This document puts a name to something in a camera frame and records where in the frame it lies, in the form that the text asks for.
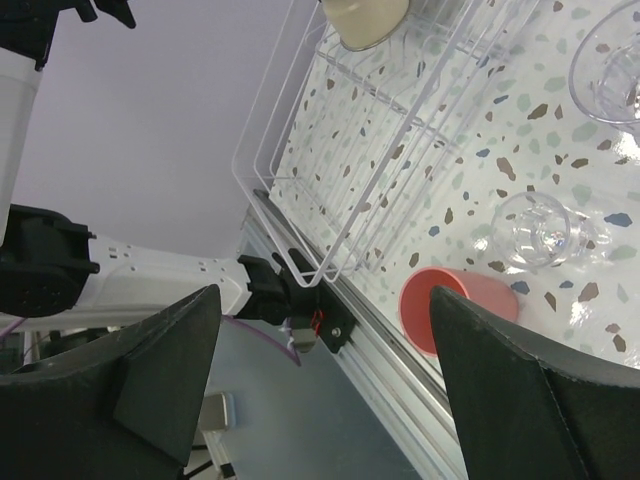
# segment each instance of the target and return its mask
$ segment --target black cable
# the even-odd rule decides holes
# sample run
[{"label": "black cable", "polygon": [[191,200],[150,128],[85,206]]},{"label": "black cable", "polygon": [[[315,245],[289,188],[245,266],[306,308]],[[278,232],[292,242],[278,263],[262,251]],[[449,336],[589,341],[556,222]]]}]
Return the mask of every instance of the black cable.
[{"label": "black cable", "polygon": [[183,478],[185,480],[188,480],[189,478],[193,478],[196,475],[198,475],[199,473],[204,472],[209,467],[213,467],[213,462],[211,460],[209,460],[208,462],[203,463],[198,468],[196,468],[194,470],[191,470],[189,473],[185,474]]}]

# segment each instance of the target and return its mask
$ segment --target white wall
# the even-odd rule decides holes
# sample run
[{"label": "white wall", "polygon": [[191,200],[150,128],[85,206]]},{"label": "white wall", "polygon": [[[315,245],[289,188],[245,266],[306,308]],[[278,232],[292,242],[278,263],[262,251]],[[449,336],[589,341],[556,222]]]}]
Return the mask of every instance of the white wall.
[{"label": "white wall", "polygon": [[247,201],[231,158],[289,2],[131,0],[135,30],[62,14],[14,203],[141,246],[233,255]]}]

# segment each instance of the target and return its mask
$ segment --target plastic tumbler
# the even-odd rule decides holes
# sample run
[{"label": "plastic tumbler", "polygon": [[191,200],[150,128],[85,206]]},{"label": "plastic tumbler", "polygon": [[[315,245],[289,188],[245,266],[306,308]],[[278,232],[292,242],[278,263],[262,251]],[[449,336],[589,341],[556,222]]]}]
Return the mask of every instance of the plastic tumbler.
[{"label": "plastic tumbler", "polygon": [[451,288],[505,320],[515,322],[518,318],[518,300],[501,281],[451,268],[423,268],[404,284],[398,312],[407,339],[427,355],[437,355],[429,313],[431,291],[437,286]]}]

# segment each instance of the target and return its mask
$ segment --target cable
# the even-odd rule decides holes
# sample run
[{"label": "cable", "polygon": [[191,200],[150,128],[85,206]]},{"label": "cable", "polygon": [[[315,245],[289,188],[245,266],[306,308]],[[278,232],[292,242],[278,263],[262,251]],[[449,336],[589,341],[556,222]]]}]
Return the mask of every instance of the cable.
[{"label": "cable", "polygon": [[27,321],[27,317],[19,318],[15,320],[13,323],[9,324],[4,329],[0,330],[0,341],[4,340],[5,337],[8,337],[9,335],[11,335],[11,332],[13,332],[16,328],[18,328],[20,325],[22,325],[26,321]]},{"label": "cable", "polygon": [[189,478],[193,478],[196,475],[204,472],[207,468],[213,467],[213,461],[209,460],[208,462],[203,463],[198,468],[191,470],[189,473],[186,473],[182,478],[188,480]]},{"label": "cable", "polygon": [[29,348],[27,348],[25,350],[25,352],[22,354],[22,363],[24,363],[24,359],[27,358],[27,354],[33,350],[35,347],[39,347],[42,342],[44,342],[47,338],[49,338],[51,336],[51,332],[47,333],[44,337],[42,337],[40,340],[38,340],[37,342],[33,342],[31,344],[31,346]]},{"label": "cable", "polygon": [[282,353],[284,353],[289,359],[291,359],[291,361],[293,361],[293,363],[295,363],[297,366],[301,366],[302,363],[300,362],[300,357],[298,356],[298,352],[295,350],[295,347],[293,347],[293,337],[290,336],[289,337],[289,341],[287,344],[287,347],[285,347],[284,345],[280,344],[277,340],[274,340],[273,338],[271,338],[269,335],[267,335],[266,333],[258,330],[255,327],[252,327],[251,325],[248,325],[240,320],[237,320],[233,317],[229,317],[229,316],[223,316],[222,317],[225,321],[229,322],[231,325],[235,325],[236,327],[240,327],[245,329],[246,331],[252,333],[253,335],[255,335],[258,338],[261,338],[262,340],[264,340],[265,342],[267,342],[269,345],[277,348],[278,350],[280,350]]}]

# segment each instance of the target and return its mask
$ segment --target wire rack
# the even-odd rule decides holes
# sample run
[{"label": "wire rack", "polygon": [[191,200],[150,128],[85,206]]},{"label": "wire rack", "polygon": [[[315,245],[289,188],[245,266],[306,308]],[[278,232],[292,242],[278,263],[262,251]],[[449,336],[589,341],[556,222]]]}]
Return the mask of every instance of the wire rack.
[{"label": "wire rack", "polygon": [[[363,52],[343,48],[321,7],[304,3],[291,3],[233,169],[311,287],[380,265],[459,160],[463,132],[538,0],[414,1],[393,35]],[[312,271],[296,267],[255,189],[270,192]]]}]

